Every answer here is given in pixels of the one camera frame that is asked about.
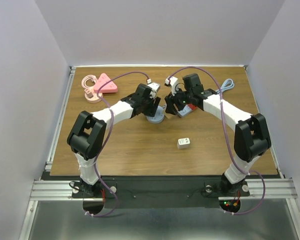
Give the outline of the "round light blue power socket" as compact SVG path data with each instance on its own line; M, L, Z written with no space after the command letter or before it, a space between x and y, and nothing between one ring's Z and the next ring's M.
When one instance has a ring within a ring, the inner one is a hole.
M164 120L164 118L164 108L161 106L158 106L154 116L146 116L146 119L152 124L159 124Z

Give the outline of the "white cube socket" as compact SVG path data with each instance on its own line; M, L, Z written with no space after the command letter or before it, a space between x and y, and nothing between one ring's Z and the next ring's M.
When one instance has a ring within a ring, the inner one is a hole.
M180 138L177 141L177 148L178 149L186 149L190 146L190 139L189 138Z

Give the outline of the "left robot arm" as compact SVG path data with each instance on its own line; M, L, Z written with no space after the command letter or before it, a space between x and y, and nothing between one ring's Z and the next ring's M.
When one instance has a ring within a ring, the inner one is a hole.
M67 144L75 154L80 169L80 186L73 189L96 197L102 187L100 174L96 173L97 157L105 147L113 126L139 114L153 117L160 97L160 84L139 84L134 93L122 98L116 104L97 112L79 113L69 135Z

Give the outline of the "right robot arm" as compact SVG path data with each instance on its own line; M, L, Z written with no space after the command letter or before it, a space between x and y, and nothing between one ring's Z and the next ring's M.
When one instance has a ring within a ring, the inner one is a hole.
M176 115L187 104L208 112L222 121L223 129L234 131L234 146L229 147L231 164L222 174L220 189L225 195L237 191L239 185L249 175L253 164L271 148L271 139L262 114L252 115L225 101L220 91L204 89L198 74L189 74L180 82L169 76L165 85L171 88L165 97L166 113Z

